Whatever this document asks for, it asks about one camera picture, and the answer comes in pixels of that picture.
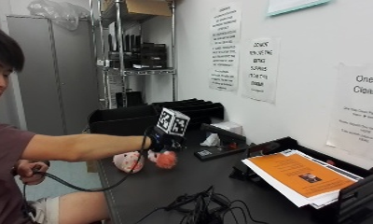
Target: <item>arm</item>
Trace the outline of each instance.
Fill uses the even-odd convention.
[[[143,136],[106,134],[73,134],[47,136],[37,134],[27,145],[22,158],[35,161],[91,161],[125,152],[141,150]],[[144,149],[151,146],[147,137]]]

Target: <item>maroon t-shirt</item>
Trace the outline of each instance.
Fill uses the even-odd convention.
[[[23,194],[17,185],[11,168],[21,159],[35,133],[21,131],[0,123],[0,223],[30,223],[22,211]]]

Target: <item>cardboard box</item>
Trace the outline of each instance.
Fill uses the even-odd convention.
[[[129,13],[156,15],[156,16],[172,16],[172,10],[170,4],[174,1],[164,0],[125,0],[123,6],[127,6]],[[102,11],[107,11],[115,4],[115,0],[103,0]]]

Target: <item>plastic bag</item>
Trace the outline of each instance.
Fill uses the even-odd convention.
[[[50,0],[35,0],[29,4],[30,14],[50,18],[53,22],[74,31],[79,26],[79,18],[89,18],[90,11],[71,3],[57,3]]]

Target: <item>shorts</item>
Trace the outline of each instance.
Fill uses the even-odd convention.
[[[61,197],[43,198],[37,202],[29,202],[35,210],[34,221],[39,224],[59,224],[59,203]]]

